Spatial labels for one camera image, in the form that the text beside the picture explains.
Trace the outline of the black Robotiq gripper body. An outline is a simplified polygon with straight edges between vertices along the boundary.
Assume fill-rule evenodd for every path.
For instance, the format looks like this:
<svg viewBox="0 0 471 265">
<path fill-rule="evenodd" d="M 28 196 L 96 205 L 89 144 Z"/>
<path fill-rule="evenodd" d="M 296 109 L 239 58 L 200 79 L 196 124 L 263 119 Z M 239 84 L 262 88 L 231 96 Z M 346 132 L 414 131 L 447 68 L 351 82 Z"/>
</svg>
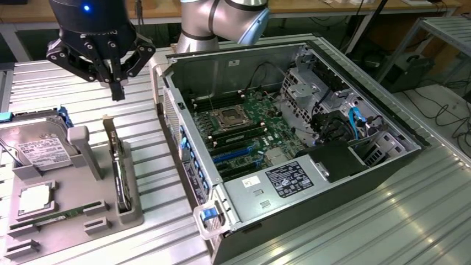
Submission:
<svg viewBox="0 0 471 265">
<path fill-rule="evenodd" d="M 88 60 L 88 52 L 96 51 L 100 59 L 120 61 L 138 37 L 126 1 L 49 1 L 49 5 L 60 26 L 49 53 L 64 46 Z"/>
</svg>

